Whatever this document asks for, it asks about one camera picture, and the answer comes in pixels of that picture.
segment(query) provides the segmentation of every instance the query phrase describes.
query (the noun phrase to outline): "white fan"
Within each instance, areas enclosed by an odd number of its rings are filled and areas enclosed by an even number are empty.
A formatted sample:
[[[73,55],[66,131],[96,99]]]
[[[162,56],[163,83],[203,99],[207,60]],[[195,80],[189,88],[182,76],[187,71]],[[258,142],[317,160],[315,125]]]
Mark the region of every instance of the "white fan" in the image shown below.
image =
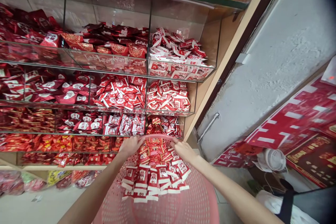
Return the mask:
[[[282,171],[286,167],[286,157],[279,149],[265,149],[257,154],[258,162],[253,162],[264,172]]]

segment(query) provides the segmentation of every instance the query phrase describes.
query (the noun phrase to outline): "forearm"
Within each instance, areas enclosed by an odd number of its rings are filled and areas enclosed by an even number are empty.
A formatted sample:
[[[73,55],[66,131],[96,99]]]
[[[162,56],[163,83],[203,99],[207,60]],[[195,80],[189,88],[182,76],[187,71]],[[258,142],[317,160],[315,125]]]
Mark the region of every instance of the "forearm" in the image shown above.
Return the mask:
[[[198,156],[192,165],[226,198],[245,224],[283,223],[251,194]]]
[[[65,213],[58,224],[80,223],[90,224],[95,218],[106,193],[116,178],[120,168],[126,161],[123,153],[116,155],[94,182],[83,192],[71,208]]]

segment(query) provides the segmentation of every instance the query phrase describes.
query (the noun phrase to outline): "cable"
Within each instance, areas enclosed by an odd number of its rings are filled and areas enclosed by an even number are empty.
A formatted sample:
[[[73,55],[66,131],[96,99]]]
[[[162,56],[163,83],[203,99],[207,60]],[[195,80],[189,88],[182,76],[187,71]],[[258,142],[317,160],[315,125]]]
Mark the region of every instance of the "cable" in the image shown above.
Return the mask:
[[[266,181],[267,185],[270,187],[270,189],[271,189],[271,191],[272,191],[272,194],[274,195],[273,189],[272,189],[272,187],[269,185],[269,183],[268,183],[268,181],[267,181],[267,179],[266,179],[266,173],[267,173],[267,172],[264,173],[265,181]]]
[[[274,189],[277,189],[278,191],[280,191],[280,192],[283,192],[283,193],[285,193],[285,191],[284,190],[280,190],[279,188],[276,188],[276,187],[271,187],[271,186],[268,186],[268,185],[263,185],[263,189],[265,189],[264,187],[269,187],[270,189],[272,189],[272,188],[274,188]]]

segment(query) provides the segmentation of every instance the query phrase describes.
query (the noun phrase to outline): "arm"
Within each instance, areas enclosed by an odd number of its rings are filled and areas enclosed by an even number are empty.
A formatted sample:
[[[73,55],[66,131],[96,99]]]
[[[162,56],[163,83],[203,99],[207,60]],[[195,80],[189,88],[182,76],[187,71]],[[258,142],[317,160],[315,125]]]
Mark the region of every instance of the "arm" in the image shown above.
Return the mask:
[[[283,224],[278,217],[260,204],[251,194],[197,155],[189,144],[174,138],[170,145],[183,160],[189,162],[213,184],[245,224]]]
[[[92,223],[120,168],[145,140],[143,138],[138,142],[138,138],[138,136],[133,136],[123,141],[113,161],[76,200],[58,224]]]

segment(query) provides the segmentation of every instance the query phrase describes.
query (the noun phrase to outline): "red poster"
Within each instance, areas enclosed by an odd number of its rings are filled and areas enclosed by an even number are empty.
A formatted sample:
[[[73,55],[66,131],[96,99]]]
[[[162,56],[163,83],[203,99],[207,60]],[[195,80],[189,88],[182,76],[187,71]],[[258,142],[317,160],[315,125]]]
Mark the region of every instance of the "red poster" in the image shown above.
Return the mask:
[[[336,183],[336,140],[316,134],[286,155],[287,164],[319,187]]]

